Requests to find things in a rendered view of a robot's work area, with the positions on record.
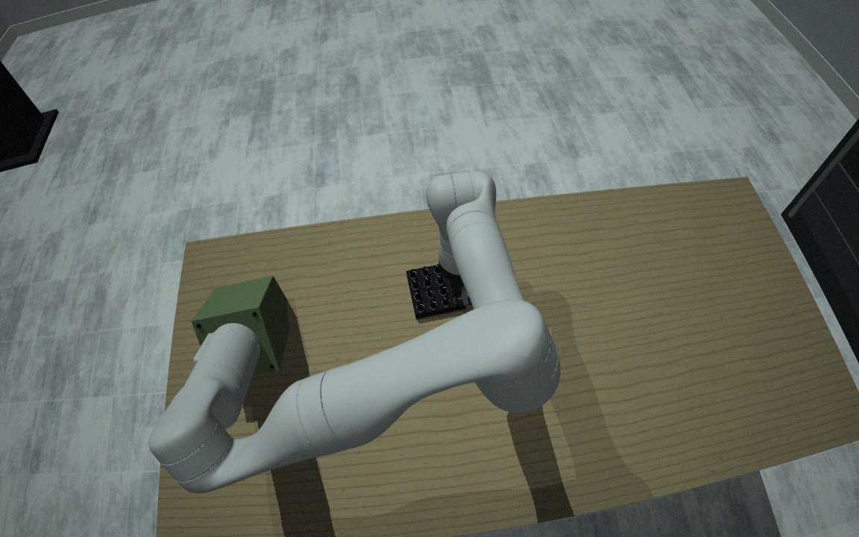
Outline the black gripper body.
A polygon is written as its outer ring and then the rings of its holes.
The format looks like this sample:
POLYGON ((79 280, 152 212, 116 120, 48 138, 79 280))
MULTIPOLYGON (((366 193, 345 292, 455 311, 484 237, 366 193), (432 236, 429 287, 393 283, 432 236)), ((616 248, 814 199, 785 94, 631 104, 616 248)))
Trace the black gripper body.
POLYGON ((462 282, 462 279, 460 278, 460 275, 449 273, 448 271, 445 271, 443 266, 440 264, 440 262, 439 262, 439 268, 440 268, 440 271, 441 271, 442 275, 444 276, 444 278, 450 280, 451 282, 456 283, 456 290, 458 290, 458 292, 462 292, 462 287, 464 286, 464 284, 462 282))

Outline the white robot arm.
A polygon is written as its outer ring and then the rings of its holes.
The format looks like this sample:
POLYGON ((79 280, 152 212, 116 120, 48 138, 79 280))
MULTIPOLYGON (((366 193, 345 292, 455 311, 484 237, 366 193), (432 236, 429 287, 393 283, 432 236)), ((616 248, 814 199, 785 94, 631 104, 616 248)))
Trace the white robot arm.
POLYGON ((360 448, 427 395, 475 381, 507 412, 534 411, 551 400, 561 374, 558 349, 517 284, 495 216, 491 176, 439 175, 426 197, 439 227, 439 262, 460 275, 473 310, 416 339, 294 382, 258 433, 243 439, 226 429, 241 414, 260 343, 245 325, 218 327, 207 334, 197 365, 148 441, 178 485, 214 492, 277 467, 360 448))

